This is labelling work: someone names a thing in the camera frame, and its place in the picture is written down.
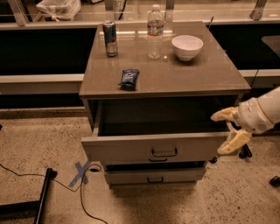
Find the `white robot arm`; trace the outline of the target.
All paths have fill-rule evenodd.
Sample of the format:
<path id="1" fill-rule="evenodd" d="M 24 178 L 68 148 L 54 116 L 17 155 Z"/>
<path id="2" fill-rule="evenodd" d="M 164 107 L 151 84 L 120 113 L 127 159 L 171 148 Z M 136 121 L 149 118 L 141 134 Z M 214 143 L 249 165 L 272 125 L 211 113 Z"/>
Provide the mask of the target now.
<path id="1" fill-rule="evenodd" d="M 280 123 L 280 87 L 241 102 L 237 107 L 219 110 L 212 114 L 211 120 L 225 120 L 239 127 L 230 130 L 227 140 L 217 150 L 220 155 L 233 153 L 247 144 L 254 134 L 272 130 Z"/>

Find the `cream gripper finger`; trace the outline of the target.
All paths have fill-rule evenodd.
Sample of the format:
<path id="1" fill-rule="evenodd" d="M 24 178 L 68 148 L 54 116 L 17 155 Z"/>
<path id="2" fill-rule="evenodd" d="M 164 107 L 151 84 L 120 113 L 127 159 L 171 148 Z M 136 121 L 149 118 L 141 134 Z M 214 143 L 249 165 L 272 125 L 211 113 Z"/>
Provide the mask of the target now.
<path id="1" fill-rule="evenodd" d="M 232 129 L 227 137 L 227 140 L 218 148 L 217 152 L 220 155 L 227 155 L 240 149 L 247 144 L 252 137 L 252 133 L 245 129 Z"/>
<path id="2" fill-rule="evenodd" d="M 237 107 L 224 108 L 212 114 L 211 119 L 215 122 L 223 120 L 233 122 L 237 118 L 237 111 Z"/>

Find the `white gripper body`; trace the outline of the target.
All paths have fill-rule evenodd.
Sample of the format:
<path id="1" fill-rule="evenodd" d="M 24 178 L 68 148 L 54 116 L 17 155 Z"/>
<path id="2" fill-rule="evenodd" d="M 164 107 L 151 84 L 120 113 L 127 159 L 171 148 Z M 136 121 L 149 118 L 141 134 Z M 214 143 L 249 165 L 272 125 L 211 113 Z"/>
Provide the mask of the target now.
<path id="1" fill-rule="evenodd" d="M 253 134 L 262 134 L 275 126 L 275 102 L 271 97 L 251 98 L 237 107 L 235 124 Z"/>

